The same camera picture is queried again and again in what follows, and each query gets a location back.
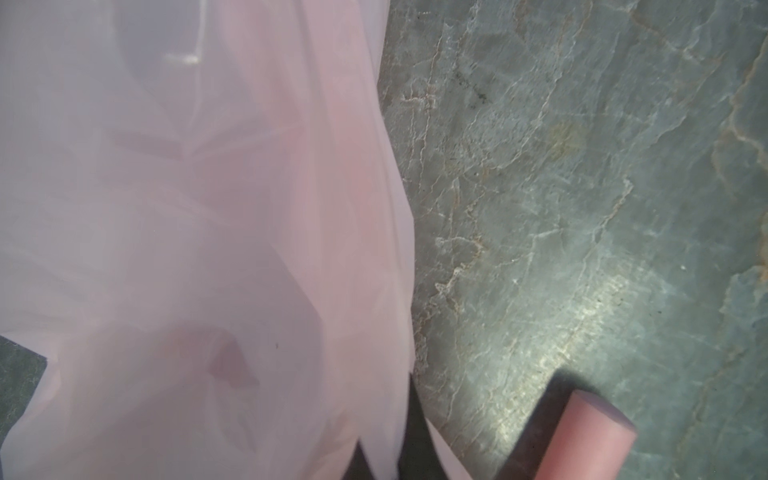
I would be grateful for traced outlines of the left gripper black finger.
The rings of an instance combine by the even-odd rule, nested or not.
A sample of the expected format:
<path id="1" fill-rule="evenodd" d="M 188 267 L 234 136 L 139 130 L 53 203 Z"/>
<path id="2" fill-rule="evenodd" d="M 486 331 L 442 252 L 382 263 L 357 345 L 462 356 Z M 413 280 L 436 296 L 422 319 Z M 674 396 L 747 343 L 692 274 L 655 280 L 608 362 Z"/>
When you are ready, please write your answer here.
<path id="1" fill-rule="evenodd" d="M 408 400 L 405 435 L 397 461 L 396 479 L 447 480 L 412 376 L 409 377 Z M 357 443 L 342 479 L 375 479 L 360 443 Z"/>

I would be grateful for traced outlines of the pink plastic bag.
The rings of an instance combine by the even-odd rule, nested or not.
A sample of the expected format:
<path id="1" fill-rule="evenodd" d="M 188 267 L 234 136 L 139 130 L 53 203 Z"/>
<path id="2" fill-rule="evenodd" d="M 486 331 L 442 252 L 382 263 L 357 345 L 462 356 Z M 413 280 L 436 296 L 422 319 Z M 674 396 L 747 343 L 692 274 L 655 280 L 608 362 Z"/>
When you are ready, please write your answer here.
<path id="1" fill-rule="evenodd" d="M 385 1 L 5 1 L 5 479 L 396 479 L 414 225 Z"/>

